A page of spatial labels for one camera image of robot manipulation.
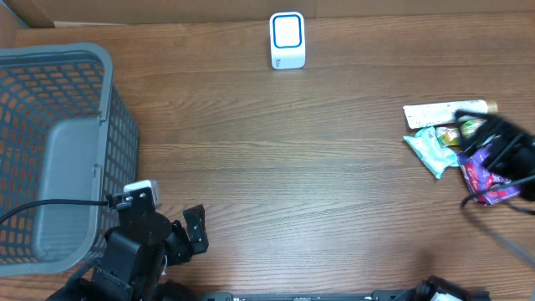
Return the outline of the purple red packet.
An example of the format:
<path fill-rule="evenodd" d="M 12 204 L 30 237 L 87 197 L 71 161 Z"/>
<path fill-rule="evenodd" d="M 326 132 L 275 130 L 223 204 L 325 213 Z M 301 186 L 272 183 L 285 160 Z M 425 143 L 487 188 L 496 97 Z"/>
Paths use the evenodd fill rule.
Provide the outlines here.
<path fill-rule="evenodd" d="M 462 175 L 471 194 L 510 182 L 507 178 L 492 173 L 483 166 L 484 160 L 489 155 L 488 146 L 477 150 L 472 156 L 468 156 L 464 152 L 460 152 L 457 155 Z M 511 186 L 476 196 L 474 201 L 484 206 L 493 206 L 519 194 L 519 188 L 517 186 Z"/>

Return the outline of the green yellow drink carton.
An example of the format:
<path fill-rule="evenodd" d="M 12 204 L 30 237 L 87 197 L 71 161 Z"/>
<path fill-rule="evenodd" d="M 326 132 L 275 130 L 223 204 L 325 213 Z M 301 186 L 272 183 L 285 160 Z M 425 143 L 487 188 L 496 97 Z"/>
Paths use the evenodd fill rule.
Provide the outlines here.
<path fill-rule="evenodd" d="M 475 119 L 468 120 L 461 124 L 461 128 L 436 127 L 436 138 L 441 147 L 459 146 L 461 144 L 461 135 L 469 138 L 476 133 L 479 127 L 485 123 L 485 120 Z"/>

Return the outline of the light blue plastic packet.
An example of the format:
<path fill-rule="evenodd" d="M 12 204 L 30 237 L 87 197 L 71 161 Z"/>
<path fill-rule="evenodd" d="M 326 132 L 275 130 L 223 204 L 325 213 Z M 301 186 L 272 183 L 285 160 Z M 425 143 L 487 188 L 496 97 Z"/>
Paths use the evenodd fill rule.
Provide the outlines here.
<path fill-rule="evenodd" d="M 459 166 L 457 154 L 449 147 L 441 146 L 435 127 L 423 128 L 414 136 L 405 135 L 403 139 L 436 179 L 441 179 L 448 167 Z"/>

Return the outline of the white tube gold cap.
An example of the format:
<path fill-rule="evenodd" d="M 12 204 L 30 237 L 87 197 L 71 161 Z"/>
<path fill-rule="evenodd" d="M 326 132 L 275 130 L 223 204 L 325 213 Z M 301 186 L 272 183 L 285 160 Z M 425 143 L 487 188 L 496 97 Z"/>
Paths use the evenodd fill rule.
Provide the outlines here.
<path fill-rule="evenodd" d="M 458 110 L 493 114 L 497 112 L 497 103 L 491 100 L 474 99 L 423 105 L 405 105 L 403 107 L 407 125 L 412 130 L 428 126 L 453 124 L 455 122 L 455 113 Z"/>

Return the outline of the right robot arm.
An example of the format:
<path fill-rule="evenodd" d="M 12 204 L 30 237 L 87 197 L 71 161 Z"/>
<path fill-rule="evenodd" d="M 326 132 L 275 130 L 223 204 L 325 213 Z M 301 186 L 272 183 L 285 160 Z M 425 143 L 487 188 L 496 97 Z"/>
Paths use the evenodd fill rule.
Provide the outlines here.
<path fill-rule="evenodd" d="M 460 135 L 462 153 L 473 156 L 477 151 L 487 150 L 489 156 L 483 160 L 482 167 L 507 178 L 509 182 L 503 184 L 494 182 L 488 188 L 470 193 L 460 203 L 461 212 L 470 224 L 533 267 L 532 254 L 513 240 L 493 231 L 467 211 L 465 206 L 470 200 L 475 200 L 479 196 L 510 187 L 517 187 L 521 198 L 529 202 L 534 200 L 534 136 L 500 115 L 469 110 L 457 110 L 454 113 L 455 126 L 460 128 L 461 122 L 468 116 L 482 119 L 485 123 L 469 137 Z"/>

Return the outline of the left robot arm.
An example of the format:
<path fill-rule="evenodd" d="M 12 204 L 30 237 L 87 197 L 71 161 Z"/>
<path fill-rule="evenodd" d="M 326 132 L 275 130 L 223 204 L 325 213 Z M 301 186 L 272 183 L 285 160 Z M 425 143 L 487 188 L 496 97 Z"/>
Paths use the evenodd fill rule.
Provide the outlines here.
<path fill-rule="evenodd" d="M 205 208 L 186 209 L 186 226 L 156 211 L 156 194 L 146 187 L 108 195 L 120 224 L 105 234 L 104 255 L 84 265 L 50 300 L 196 300 L 186 286 L 168 280 L 164 270 L 188 263 L 209 247 Z"/>

